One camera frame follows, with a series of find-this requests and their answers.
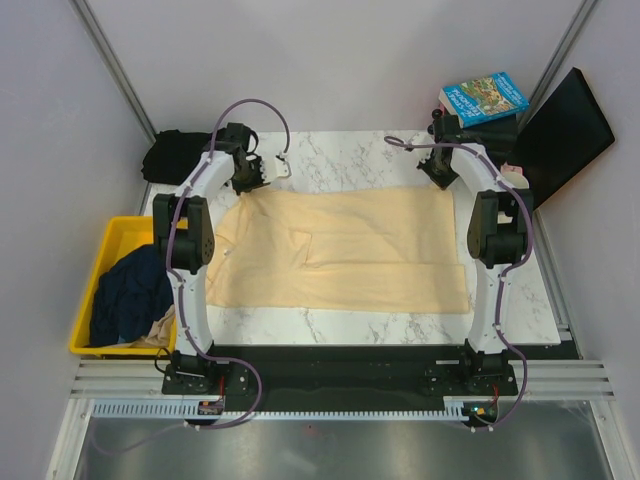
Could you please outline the cream yellow t-shirt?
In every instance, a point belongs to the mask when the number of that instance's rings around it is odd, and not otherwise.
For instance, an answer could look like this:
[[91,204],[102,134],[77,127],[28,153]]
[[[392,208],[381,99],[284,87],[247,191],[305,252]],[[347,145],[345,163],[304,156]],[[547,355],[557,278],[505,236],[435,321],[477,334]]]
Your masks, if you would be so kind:
[[432,187],[239,197],[215,229],[218,307],[464,314],[454,201]]

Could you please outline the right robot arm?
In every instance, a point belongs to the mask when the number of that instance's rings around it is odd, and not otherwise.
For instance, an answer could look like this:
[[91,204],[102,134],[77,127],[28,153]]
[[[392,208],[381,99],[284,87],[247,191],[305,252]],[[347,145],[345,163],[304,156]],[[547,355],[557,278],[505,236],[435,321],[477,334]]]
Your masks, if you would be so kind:
[[461,180],[474,199],[466,243],[476,265],[476,303],[457,377],[465,391],[477,394],[507,369],[507,275],[532,253],[533,194],[500,173],[517,139],[514,116],[463,128],[457,116],[437,108],[428,133],[437,147],[418,169],[442,190]]

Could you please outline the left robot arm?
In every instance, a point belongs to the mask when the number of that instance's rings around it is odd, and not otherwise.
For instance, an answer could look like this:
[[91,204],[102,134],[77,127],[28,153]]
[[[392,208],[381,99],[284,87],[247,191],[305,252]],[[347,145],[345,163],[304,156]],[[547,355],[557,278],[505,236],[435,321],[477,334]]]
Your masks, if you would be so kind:
[[254,152],[257,144],[258,136],[248,126],[227,124],[213,134],[176,192],[153,200],[154,246],[164,256],[176,314],[171,368],[185,374],[185,382],[198,393],[211,392],[220,378],[205,305],[206,267],[215,250],[209,198],[227,183],[238,193],[266,184],[262,158]]

